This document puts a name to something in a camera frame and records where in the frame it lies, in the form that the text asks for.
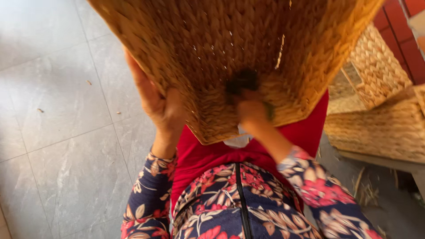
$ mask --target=floral sleeve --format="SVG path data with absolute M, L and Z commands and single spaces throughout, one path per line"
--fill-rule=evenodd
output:
M 310 207 L 326 238 L 381 238 L 350 192 L 303 149 L 293 146 L 277 168 Z
M 121 239 L 169 238 L 168 213 L 176 162 L 176 156 L 160 159 L 149 153 L 146 157 L 128 199 Z

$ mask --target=woman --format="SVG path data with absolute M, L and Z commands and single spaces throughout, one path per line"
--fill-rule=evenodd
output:
M 122 239 L 169 238 L 170 201 L 173 238 L 381 238 L 348 190 L 309 156 L 319 145 L 327 92 L 306 120 L 274 128 L 256 93 L 245 90 L 236 108 L 254 139 L 241 149 L 204 146 L 185 126 L 178 91 L 161 97 L 125 56 L 156 136 L 128 200 Z

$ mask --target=floral jacket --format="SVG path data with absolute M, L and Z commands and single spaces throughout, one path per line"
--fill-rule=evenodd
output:
M 170 237 L 170 193 L 176 159 L 149 154 L 121 226 L 122 239 Z M 250 163 L 212 168 L 181 194 L 171 236 L 179 239 L 365 238 L 379 234 L 341 183 L 301 148 L 277 165 L 295 189 Z M 300 211 L 296 194 L 313 212 L 316 229 Z

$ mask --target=woven basket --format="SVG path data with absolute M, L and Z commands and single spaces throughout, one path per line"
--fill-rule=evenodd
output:
M 383 0 L 89 0 L 202 144 L 238 135 L 225 82 L 255 69 L 275 126 L 305 119 Z
M 328 114 L 372 109 L 412 85 L 373 24 L 348 61 L 329 85 Z
M 328 115 L 338 149 L 425 163 L 425 85 L 410 87 L 370 111 Z

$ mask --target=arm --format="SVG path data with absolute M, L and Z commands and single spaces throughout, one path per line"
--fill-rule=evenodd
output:
M 156 136 L 128 199 L 121 238 L 169 238 L 168 214 L 177 162 L 176 146 L 185 124 L 185 114 L 179 92 L 172 88 L 162 96 L 130 53 L 126 49 L 124 53 L 142 108 L 156 126 Z
M 244 90 L 236 102 L 242 127 L 266 148 L 278 171 L 310 207 L 326 238 L 381 238 L 339 180 L 268 122 L 258 96 Z
M 381 238 L 347 188 L 300 147 L 293 146 L 277 169 L 310 207 L 326 238 Z
M 124 220 L 121 238 L 168 236 L 170 194 L 176 158 L 160 159 L 149 153 L 136 179 Z

